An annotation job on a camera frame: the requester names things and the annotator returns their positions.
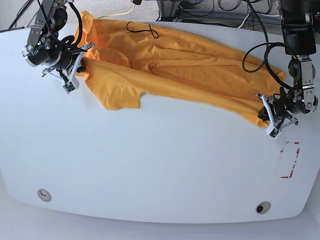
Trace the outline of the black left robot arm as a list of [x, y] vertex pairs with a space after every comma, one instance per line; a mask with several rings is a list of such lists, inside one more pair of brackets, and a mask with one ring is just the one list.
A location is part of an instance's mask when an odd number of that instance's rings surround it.
[[277, 3], [283, 42], [267, 44], [264, 56], [276, 47], [283, 47], [291, 56], [288, 72], [293, 78], [292, 86], [284, 83], [272, 71], [268, 62], [265, 67], [280, 85], [279, 93], [265, 96], [257, 93], [263, 108], [258, 118], [268, 122], [266, 133], [276, 139], [282, 130], [299, 123], [296, 115], [311, 114], [318, 106], [314, 78], [316, 70], [311, 55], [317, 52], [314, 31], [319, 26], [316, 19], [320, 11], [318, 0], [280, 0]]

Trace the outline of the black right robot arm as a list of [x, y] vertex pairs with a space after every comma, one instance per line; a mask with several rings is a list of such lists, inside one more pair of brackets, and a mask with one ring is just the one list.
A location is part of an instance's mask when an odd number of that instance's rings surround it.
[[[68, 35], [59, 40], [59, 31], [66, 25], [69, 4], [78, 19], [78, 35]], [[39, 3], [35, 23], [31, 26], [22, 56], [32, 66], [45, 66], [41, 76], [51, 75], [61, 82], [69, 94], [78, 89], [76, 73], [86, 70], [83, 60], [85, 53], [94, 47], [94, 43], [80, 46], [83, 36], [83, 22], [72, 0], [44, 0]]]

